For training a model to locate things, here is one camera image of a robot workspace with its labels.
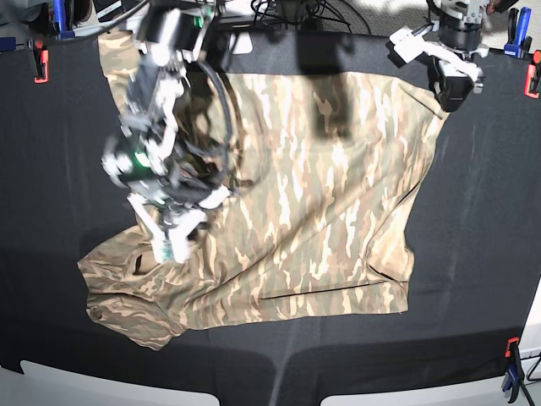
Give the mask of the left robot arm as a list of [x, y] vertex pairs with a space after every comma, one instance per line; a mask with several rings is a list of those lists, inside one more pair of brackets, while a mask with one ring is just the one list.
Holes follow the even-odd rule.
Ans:
[[406, 26], [389, 37], [391, 51], [403, 63], [430, 59], [434, 95], [446, 112], [455, 112], [473, 92], [483, 91], [485, 73], [475, 58], [486, 58], [481, 41], [487, 1], [442, 1], [436, 19], [416, 29]]

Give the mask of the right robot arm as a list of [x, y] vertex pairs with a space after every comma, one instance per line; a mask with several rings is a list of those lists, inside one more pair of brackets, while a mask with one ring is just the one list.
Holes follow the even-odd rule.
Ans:
[[[128, 202], [150, 231], [159, 263], [187, 261], [190, 234], [230, 195], [223, 182], [232, 113], [226, 88], [206, 61], [210, 35], [224, 10], [223, 1], [194, 8], [185, 1], [150, 2], [135, 38], [141, 58], [128, 83], [120, 131], [104, 147], [103, 169], [113, 183], [129, 189]], [[190, 65], [216, 91], [224, 120], [219, 141], [199, 145], [179, 125], [176, 108], [191, 102]]]

